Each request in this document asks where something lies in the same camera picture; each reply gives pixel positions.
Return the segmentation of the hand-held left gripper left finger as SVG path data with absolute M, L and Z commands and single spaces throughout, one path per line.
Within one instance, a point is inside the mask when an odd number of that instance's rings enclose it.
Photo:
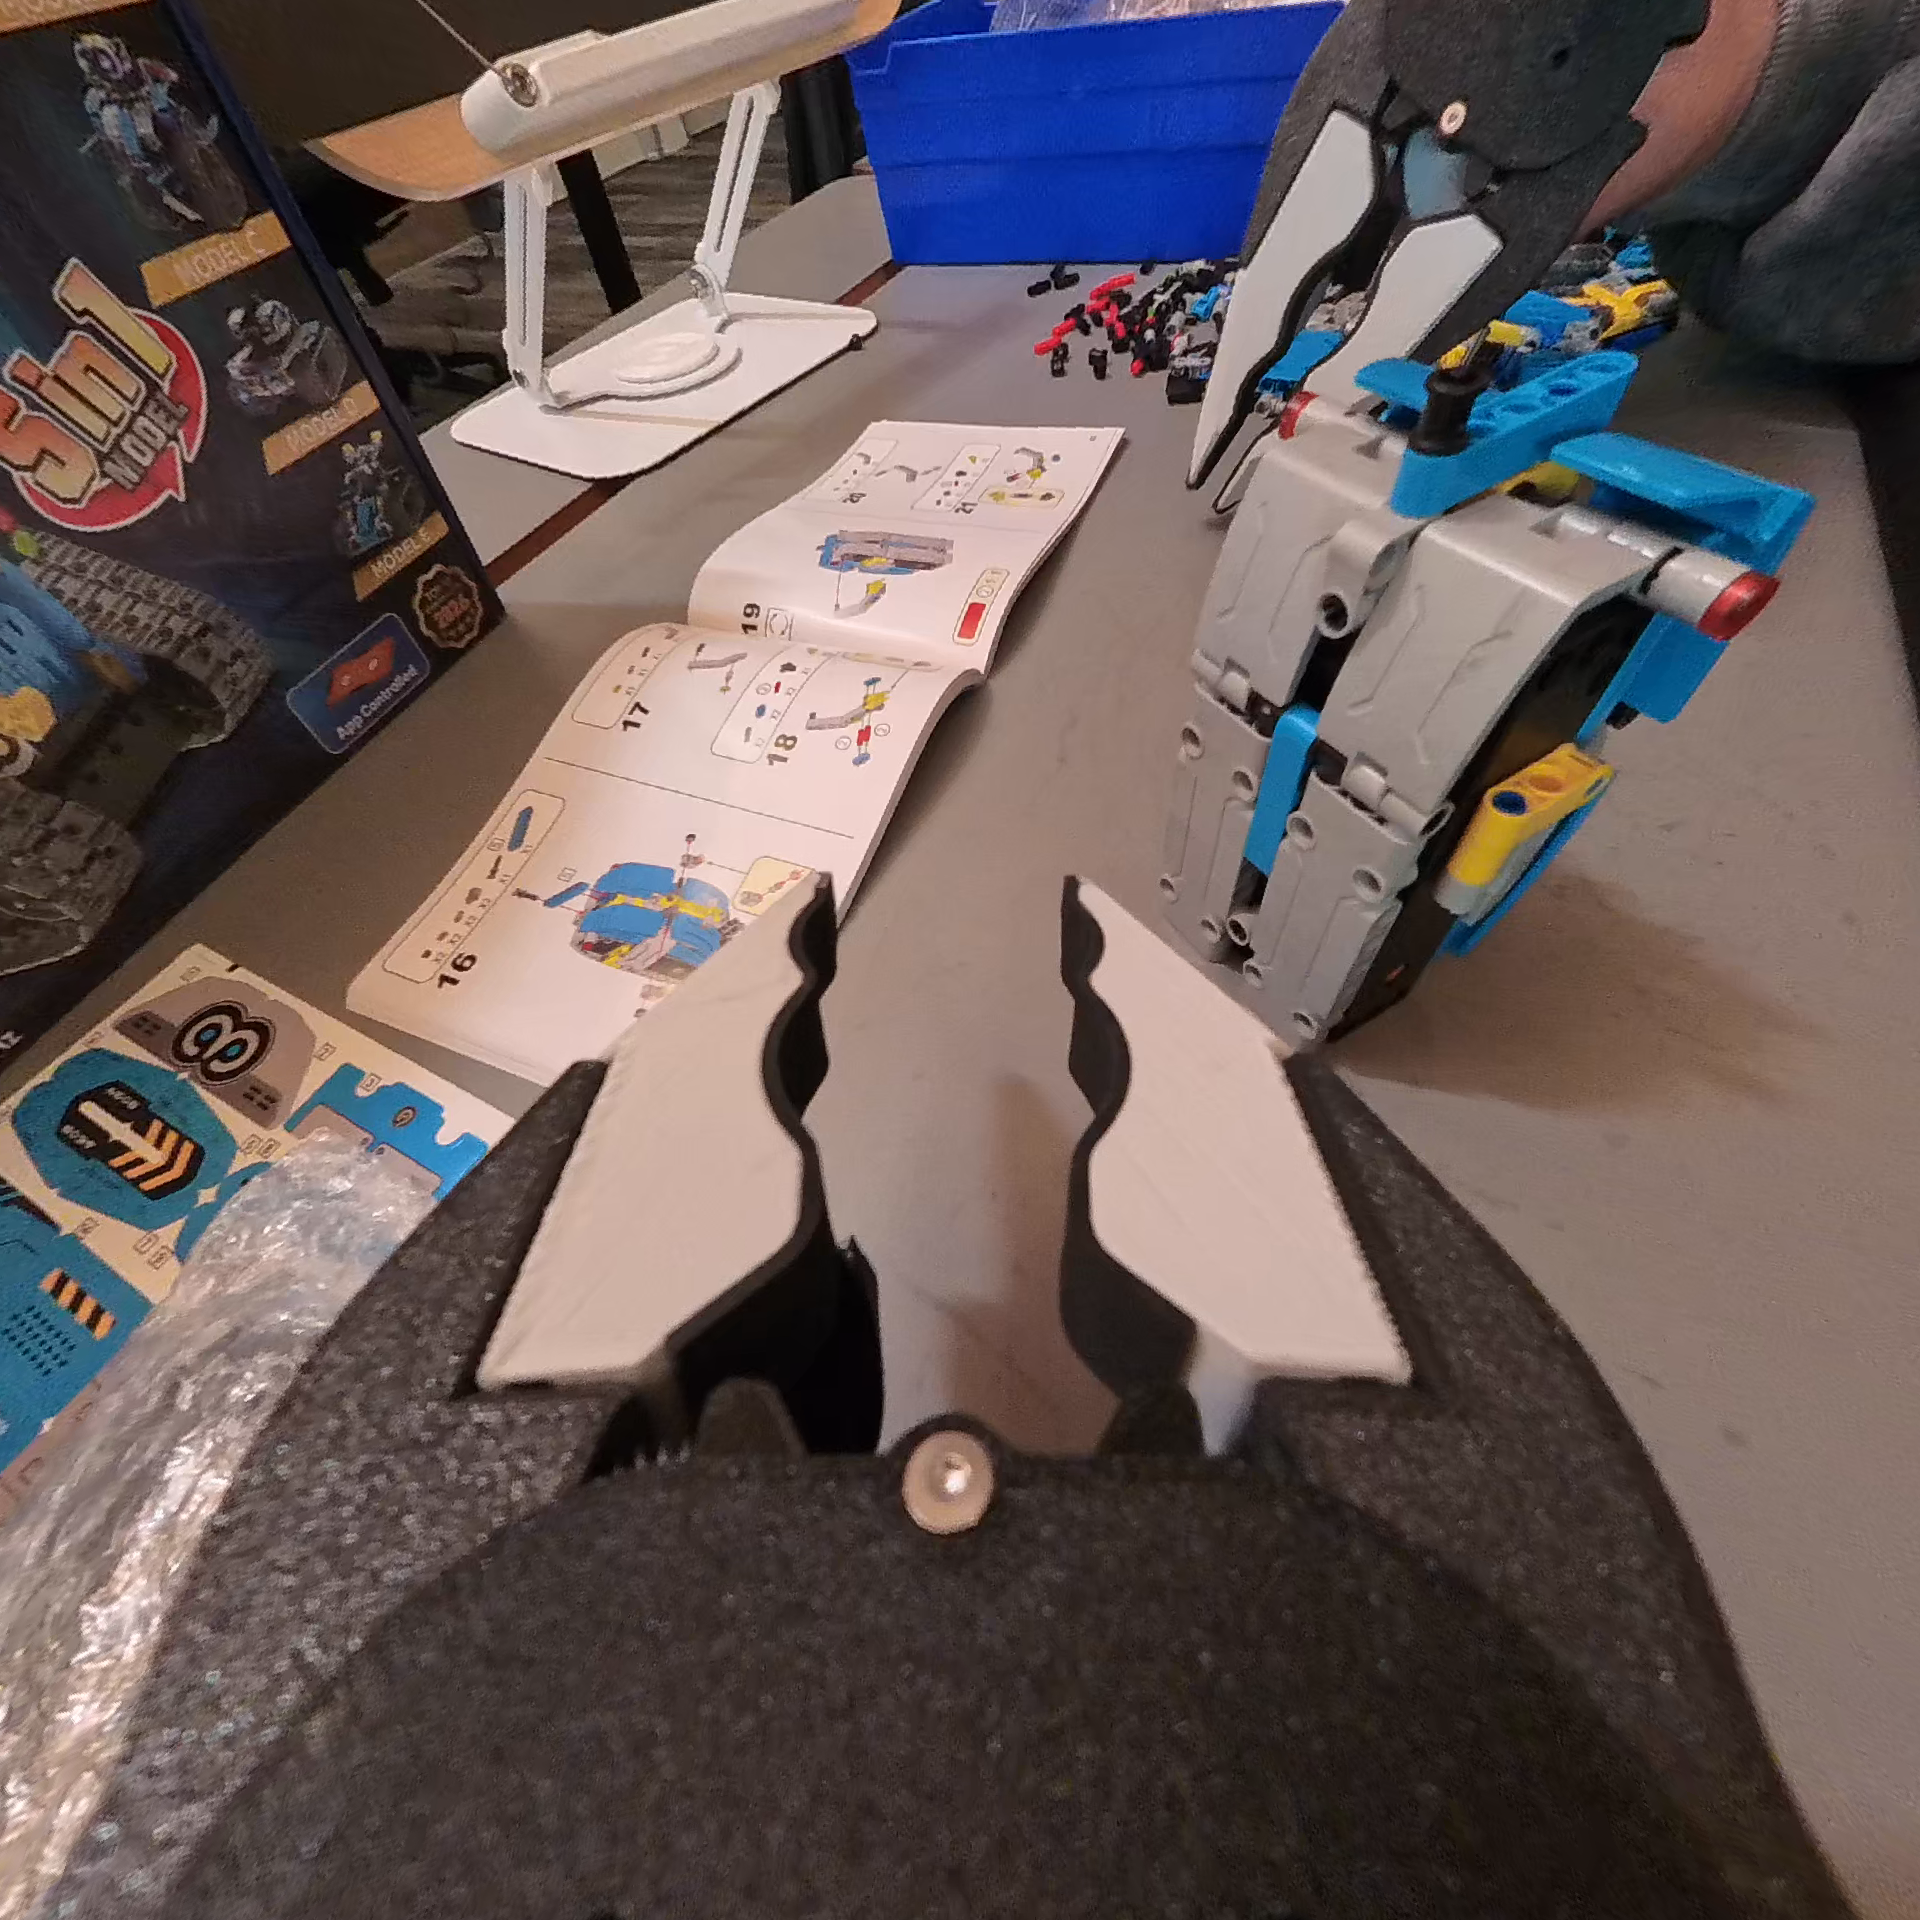
M 836 932 L 832 880 L 791 885 L 608 1049 L 487 1345 L 484 1391 L 658 1384 L 725 1294 L 797 1241 L 805 1145 L 770 1043 Z

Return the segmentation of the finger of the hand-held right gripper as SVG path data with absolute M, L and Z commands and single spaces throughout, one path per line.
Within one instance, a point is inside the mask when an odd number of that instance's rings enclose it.
M 1318 298 L 1322 282 L 1331 278 L 1336 257 L 1352 252 L 1356 242 L 1370 235 L 1370 216 L 1366 214 L 1352 240 L 1339 252 L 1334 252 L 1319 269 L 1318 284 L 1298 308 L 1296 330 L 1302 323 L 1299 315 Z M 1382 252 L 1356 327 L 1328 357 L 1315 364 L 1304 379 L 1307 392 L 1334 407 L 1353 405 L 1359 399 L 1359 370 L 1379 359 L 1401 359 L 1418 352 L 1432 326 L 1469 289 L 1498 250 L 1498 234 L 1471 212 L 1413 224 Z
M 1285 350 L 1302 301 L 1352 240 L 1375 191 L 1371 132 L 1346 107 L 1331 107 L 1233 279 L 1187 458 L 1187 489 L 1201 485 L 1233 441 L 1264 367 Z

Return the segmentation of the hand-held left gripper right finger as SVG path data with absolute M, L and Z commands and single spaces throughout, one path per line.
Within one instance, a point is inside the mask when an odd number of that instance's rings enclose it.
M 1121 1410 L 1181 1402 L 1223 1456 L 1280 1384 L 1399 1387 L 1413 1354 L 1284 1048 L 1086 876 L 1060 905 L 1068 1159 L 1060 1316 Z

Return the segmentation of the blue brick beam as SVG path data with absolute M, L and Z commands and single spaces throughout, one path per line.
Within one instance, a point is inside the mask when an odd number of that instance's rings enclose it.
M 1418 419 L 1433 367 L 1382 357 L 1356 374 L 1358 388 Z M 1469 441 L 1449 458 L 1403 451 L 1388 504 L 1395 516 L 1432 519 L 1548 462 L 1565 441 L 1608 427 L 1639 371 L 1639 357 L 1593 350 L 1509 390 L 1487 388 L 1469 416 Z

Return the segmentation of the blue brick toy car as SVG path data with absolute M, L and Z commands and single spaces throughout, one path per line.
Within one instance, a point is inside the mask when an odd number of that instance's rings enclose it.
M 1463 955 L 1767 608 L 1811 494 L 1613 427 L 1452 511 L 1389 508 L 1408 412 L 1305 385 L 1253 443 L 1197 619 L 1158 889 L 1275 1038 Z

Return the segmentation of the person's right forearm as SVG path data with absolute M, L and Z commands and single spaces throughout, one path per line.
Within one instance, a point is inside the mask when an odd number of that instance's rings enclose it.
M 1644 209 L 1688 312 L 1831 367 L 1917 357 L 1917 5 L 1788 1 L 1709 161 Z

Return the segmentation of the grey desk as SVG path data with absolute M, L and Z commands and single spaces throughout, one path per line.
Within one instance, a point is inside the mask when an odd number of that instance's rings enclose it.
M 622 491 L 427 435 L 503 622 L 101 982 L 4 1088 L 182 948 L 336 1015 L 564 697 L 685 609 L 731 531 L 871 419 L 1117 424 L 990 677 L 925 745 L 842 924 L 809 1108 L 876 1265 L 887 1431 L 973 1414 L 1078 1451 L 1107 1397 L 1051 1299 L 1088 1108 L 1066 874 L 1162 928 L 1159 847 L 1220 526 L 1193 407 L 1047 375 L 1028 268 L 889 268 L 867 178 L 749 232 L 737 288 L 852 298 L 863 347 Z M 1774 1753 L 1864 1915 L 1916 1915 L 1916 726 L 1856 430 L 1702 327 L 1619 426 L 1811 491 L 1775 601 L 1471 955 L 1329 1062 L 1572 1325 L 1717 1593 Z

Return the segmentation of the person's right hand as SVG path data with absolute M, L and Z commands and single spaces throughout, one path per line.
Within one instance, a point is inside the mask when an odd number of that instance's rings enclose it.
M 1644 139 L 1582 214 L 1574 237 L 1663 232 L 1733 255 L 1792 189 L 1806 138 L 1801 4 L 1713 1 L 1636 101 Z

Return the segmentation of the pile of small brick parts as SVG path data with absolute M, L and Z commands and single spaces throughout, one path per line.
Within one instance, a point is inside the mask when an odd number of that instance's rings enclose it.
M 1205 396 L 1239 278 L 1237 259 L 1192 257 L 1159 278 L 1152 278 L 1152 269 L 1154 262 L 1145 259 L 1112 273 L 1066 308 L 1032 347 L 1051 375 L 1068 374 L 1073 354 L 1082 352 L 1098 379 L 1110 371 L 1158 375 L 1172 405 Z M 1290 398 L 1358 327 L 1366 303 L 1361 289 L 1329 284 L 1294 345 L 1260 371 L 1258 404 Z M 1639 354 L 1677 320 L 1677 293 L 1657 273 L 1650 240 L 1606 232 L 1596 242 L 1570 245 L 1537 288 L 1485 327 L 1485 340 L 1498 347 L 1490 388 L 1515 390 L 1593 352 Z

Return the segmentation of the blue storage bin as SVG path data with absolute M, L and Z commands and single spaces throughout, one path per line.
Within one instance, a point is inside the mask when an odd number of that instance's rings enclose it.
M 1337 4 L 997 29 L 923 4 L 848 53 L 892 257 L 909 268 L 1239 252 L 1285 100 Z

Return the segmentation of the open instruction booklet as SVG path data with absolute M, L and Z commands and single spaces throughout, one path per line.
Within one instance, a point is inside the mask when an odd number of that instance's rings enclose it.
M 927 736 L 1124 443 L 871 422 L 617 636 L 347 1009 L 527 1081 L 600 1053 L 791 892 L 857 889 Z

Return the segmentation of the dark dotted cloth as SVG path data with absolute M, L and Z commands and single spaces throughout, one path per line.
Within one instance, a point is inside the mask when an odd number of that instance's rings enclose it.
M 1917 708 L 1917 362 L 1852 370 L 1840 396 L 1856 434 L 1911 708 Z

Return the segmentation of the blue printed leaflet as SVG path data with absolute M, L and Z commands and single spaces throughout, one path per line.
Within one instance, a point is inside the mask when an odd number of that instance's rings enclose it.
M 499 1109 L 190 946 L 2 1115 L 4 1508 L 254 1178 L 347 1140 L 444 1197 Z

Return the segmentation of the crumpled clear plastic bag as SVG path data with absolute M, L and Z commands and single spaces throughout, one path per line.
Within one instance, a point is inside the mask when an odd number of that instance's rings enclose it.
M 249 1178 L 4 1520 L 4 1915 L 35 1915 L 84 1835 L 247 1447 L 434 1205 L 397 1157 L 342 1138 Z

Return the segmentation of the white adjustable stand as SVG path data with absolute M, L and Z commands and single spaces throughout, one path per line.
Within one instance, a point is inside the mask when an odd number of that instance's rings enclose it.
M 502 188 L 505 385 L 449 434 L 457 443 L 584 479 L 660 467 L 877 327 L 860 303 L 731 292 L 731 268 L 786 73 L 877 36 L 893 1 L 691 4 L 486 52 L 439 4 L 417 4 L 473 66 L 454 97 L 376 117 L 320 153 L 351 180 L 414 201 Z M 625 132 L 730 100 L 688 298 L 620 321 L 593 345 L 546 354 L 548 212 L 561 161 Z

